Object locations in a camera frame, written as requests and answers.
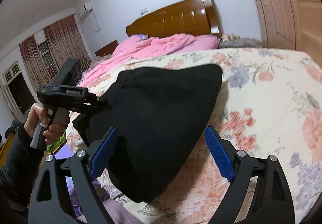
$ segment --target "pillow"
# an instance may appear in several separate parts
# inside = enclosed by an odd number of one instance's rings
[[[132,35],[131,37],[133,36],[139,37],[141,40],[145,40],[149,38],[149,35],[143,35],[143,34],[136,34],[136,35]]]
[[[220,42],[219,47],[224,48],[262,48],[260,41],[255,38],[238,38]]]

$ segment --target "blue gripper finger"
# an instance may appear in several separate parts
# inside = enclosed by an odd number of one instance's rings
[[[220,174],[228,179],[229,182],[233,181],[235,174],[232,171],[232,161],[211,127],[206,127],[204,139],[216,162]]]
[[[101,176],[106,164],[114,154],[114,149],[118,140],[118,132],[116,128],[108,130],[103,141],[97,149],[94,156],[91,158],[91,165],[89,170],[89,177],[94,180],[96,177]]]

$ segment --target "floral quilt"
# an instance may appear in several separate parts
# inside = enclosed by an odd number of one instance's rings
[[[296,223],[322,191],[322,70],[304,52],[229,48],[196,51],[130,61],[90,85],[102,95],[126,69],[150,66],[169,69],[214,63],[223,69],[223,83],[209,125],[251,156],[279,158],[291,190]],[[72,113],[71,120],[77,117]],[[72,123],[67,140],[74,153],[86,148]],[[176,178],[152,203],[134,203],[115,188],[105,170],[98,178],[111,198],[144,224],[207,223],[229,183],[200,137]],[[245,218],[255,190],[251,179],[237,220]]]

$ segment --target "window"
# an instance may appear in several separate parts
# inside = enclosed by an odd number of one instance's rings
[[[53,79],[57,74],[57,69],[53,61],[52,54],[50,53],[50,47],[48,42],[45,40],[43,43],[39,44],[38,50],[51,78]]]
[[[18,66],[18,63],[16,62],[4,73],[4,77],[7,84],[9,84],[19,73],[20,73],[19,66]]]

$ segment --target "wooden headboard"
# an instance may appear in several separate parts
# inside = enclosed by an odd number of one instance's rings
[[[126,34],[165,38],[176,33],[221,37],[213,0],[184,0],[149,13],[126,27]]]

